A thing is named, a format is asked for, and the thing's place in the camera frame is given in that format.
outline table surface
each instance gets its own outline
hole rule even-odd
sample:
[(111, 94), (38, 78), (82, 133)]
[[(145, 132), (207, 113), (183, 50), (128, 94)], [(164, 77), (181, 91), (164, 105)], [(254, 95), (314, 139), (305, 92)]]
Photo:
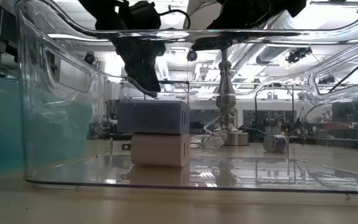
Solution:
[[(105, 142), (88, 144), (89, 154)], [(260, 144), (194, 150), (193, 157), (280, 157)], [(290, 157), (358, 172), (358, 150), (292, 144)], [(0, 223), (356, 223), (358, 198), (344, 194), (80, 187), (52, 189), (0, 176)]]

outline transparent container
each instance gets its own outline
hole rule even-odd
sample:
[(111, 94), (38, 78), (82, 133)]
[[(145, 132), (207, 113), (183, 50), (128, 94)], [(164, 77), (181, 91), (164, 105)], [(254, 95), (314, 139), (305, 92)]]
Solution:
[[(330, 30), (101, 32), (78, 25), (49, 0), (18, 1), (16, 12), (25, 180), (358, 194), (358, 20)], [(319, 48), (334, 53), (319, 58)], [(267, 63), (269, 51), (279, 54)], [(302, 51), (306, 57), (296, 58)], [(107, 59), (90, 65), (90, 52)], [(145, 52), (158, 57), (142, 68), (136, 55)], [(120, 56), (128, 54), (135, 59), (126, 66), (155, 69), (155, 79), (123, 69)], [(231, 62), (229, 80), (220, 76), (222, 58)], [(308, 63), (299, 67), (297, 60)], [(236, 104), (223, 110), (218, 99)], [(186, 103), (190, 163), (133, 165), (132, 133), (116, 129), (118, 100)], [(218, 122), (224, 114), (231, 132)], [(230, 133), (248, 133), (250, 144), (227, 146)], [(289, 143), (278, 150), (264, 145), (267, 137)]]

